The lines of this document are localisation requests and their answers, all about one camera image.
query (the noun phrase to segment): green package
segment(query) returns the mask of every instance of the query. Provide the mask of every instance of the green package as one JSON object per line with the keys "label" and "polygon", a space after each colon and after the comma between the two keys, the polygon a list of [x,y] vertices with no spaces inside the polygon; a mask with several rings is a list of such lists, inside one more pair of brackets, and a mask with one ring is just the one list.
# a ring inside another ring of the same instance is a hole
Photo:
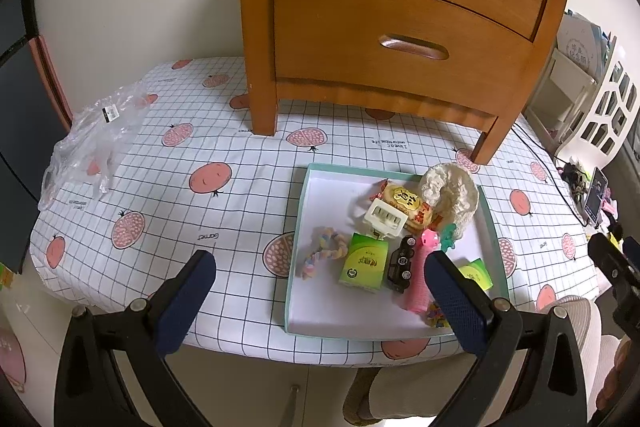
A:
{"label": "green package", "polygon": [[491,280],[491,277],[489,277],[489,272],[482,262],[482,259],[476,259],[472,263],[460,267],[459,270],[467,279],[476,281],[478,286],[480,286],[484,291],[487,291],[494,285],[494,282]]}
{"label": "green package", "polygon": [[377,291],[385,274],[389,244],[367,235],[354,233],[339,282]]}

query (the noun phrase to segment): smartphone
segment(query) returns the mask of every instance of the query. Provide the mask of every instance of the smartphone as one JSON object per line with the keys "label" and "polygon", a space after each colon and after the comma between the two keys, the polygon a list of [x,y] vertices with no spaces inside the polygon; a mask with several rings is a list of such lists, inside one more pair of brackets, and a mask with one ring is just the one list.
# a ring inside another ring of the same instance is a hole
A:
{"label": "smartphone", "polygon": [[591,177],[591,185],[587,193],[587,198],[584,201],[584,213],[594,225],[598,223],[600,209],[602,208],[602,202],[604,200],[604,192],[608,184],[609,182],[605,175],[596,167]]}

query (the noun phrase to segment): black toy car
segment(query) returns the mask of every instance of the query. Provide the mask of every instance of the black toy car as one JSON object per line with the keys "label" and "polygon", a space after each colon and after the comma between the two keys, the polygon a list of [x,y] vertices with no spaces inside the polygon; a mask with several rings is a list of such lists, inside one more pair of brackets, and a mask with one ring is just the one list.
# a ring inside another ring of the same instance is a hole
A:
{"label": "black toy car", "polygon": [[409,288],[411,259],[415,253],[414,247],[415,237],[407,235],[402,238],[400,247],[391,254],[386,279],[391,288],[397,292],[404,293],[404,290]]}

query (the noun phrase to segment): pomegranate print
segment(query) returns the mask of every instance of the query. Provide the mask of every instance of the pomegranate print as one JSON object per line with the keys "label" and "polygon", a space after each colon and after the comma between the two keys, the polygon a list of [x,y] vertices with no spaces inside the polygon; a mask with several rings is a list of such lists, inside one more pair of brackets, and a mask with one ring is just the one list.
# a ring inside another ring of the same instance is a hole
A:
{"label": "pomegranate print", "polygon": [[556,300],[556,292],[551,286],[545,284],[542,286],[542,290],[538,294],[538,299],[536,300],[536,309],[540,311],[545,306],[551,304]]}
{"label": "pomegranate print", "polygon": [[540,165],[538,162],[532,162],[529,168],[531,169],[531,174],[533,174],[541,182],[546,183],[546,172],[542,165]]}
{"label": "pomegranate print", "polygon": [[196,194],[213,192],[217,196],[220,188],[231,179],[231,174],[231,167],[226,163],[208,163],[193,171],[189,178],[189,188]]}
{"label": "pomegranate print", "polygon": [[162,145],[167,147],[175,147],[184,142],[193,132],[193,125],[190,123],[181,123],[178,125],[172,125],[164,136],[162,136]]}
{"label": "pomegranate print", "polygon": [[382,352],[388,359],[403,360],[417,357],[429,345],[429,339],[409,339],[406,341],[384,341],[380,343]]}
{"label": "pomegranate print", "polygon": [[526,216],[531,213],[531,203],[529,203],[529,198],[527,198],[527,195],[522,190],[517,188],[512,190],[509,195],[509,201],[511,201],[513,210],[521,216]]}
{"label": "pomegranate print", "polygon": [[60,235],[54,235],[53,240],[47,247],[46,257],[47,264],[52,268],[57,268],[65,254],[65,238]]}
{"label": "pomegranate print", "polygon": [[575,243],[574,238],[571,237],[568,233],[565,233],[562,236],[562,253],[567,259],[575,258]]}
{"label": "pomegranate print", "polygon": [[283,233],[271,241],[262,254],[264,265],[278,277],[288,277],[293,252],[293,232]]}
{"label": "pomegranate print", "polygon": [[394,112],[383,109],[365,109],[364,112],[373,118],[373,120],[390,120],[393,115],[395,115]]}
{"label": "pomegranate print", "polygon": [[480,166],[471,161],[471,153],[469,149],[458,149],[456,151],[456,162],[471,174],[476,174],[480,170]]}
{"label": "pomegranate print", "polygon": [[228,74],[210,74],[202,82],[204,87],[218,87],[222,84],[226,84],[229,81]]}
{"label": "pomegranate print", "polygon": [[231,109],[247,109],[249,108],[249,93],[239,94],[238,96],[234,96],[229,105]]}
{"label": "pomegranate print", "polygon": [[518,263],[518,258],[513,250],[513,245],[506,237],[498,239],[498,245],[500,245],[502,264],[504,264],[504,274],[507,277],[511,277],[516,269],[516,264]]}
{"label": "pomegranate print", "polygon": [[12,331],[0,328],[0,369],[18,393],[24,393],[27,370],[18,338]]}
{"label": "pomegranate print", "polygon": [[120,219],[111,230],[111,242],[118,250],[124,250],[140,239],[145,230],[145,216],[140,212],[120,212]]}
{"label": "pomegranate print", "polygon": [[98,162],[96,160],[91,160],[89,166],[86,168],[87,176],[95,176],[96,174],[100,174],[100,167],[98,167]]}
{"label": "pomegranate print", "polygon": [[318,146],[326,143],[326,134],[322,129],[306,127],[293,131],[287,141],[296,147],[309,147],[309,151],[317,151]]}
{"label": "pomegranate print", "polygon": [[192,58],[185,58],[183,60],[178,60],[173,66],[171,66],[172,70],[180,70],[185,67],[189,62],[191,62]]}

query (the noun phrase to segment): bolt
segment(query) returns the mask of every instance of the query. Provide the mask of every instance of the bolt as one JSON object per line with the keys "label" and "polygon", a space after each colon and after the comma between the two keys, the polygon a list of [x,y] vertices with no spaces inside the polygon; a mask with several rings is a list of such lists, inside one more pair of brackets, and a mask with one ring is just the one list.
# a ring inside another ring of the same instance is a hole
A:
{"label": "bolt", "polygon": [[82,304],[78,304],[78,306],[74,306],[71,310],[71,316],[78,319],[82,317],[86,313],[86,307],[82,306]]}
{"label": "bolt", "polygon": [[132,312],[141,312],[146,308],[146,299],[133,299],[129,308]]}
{"label": "bolt", "polygon": [[566,310],[562,308],[562,306],[554,306],[554,315],[559,319],[565,319],[567,313]]}
{"label": "bolt", "polygon": [[507,299],[503,299],[502,297],[498,297],[494,299],[494,306],[500,312],[507,312],[511,309],[511,303]]}

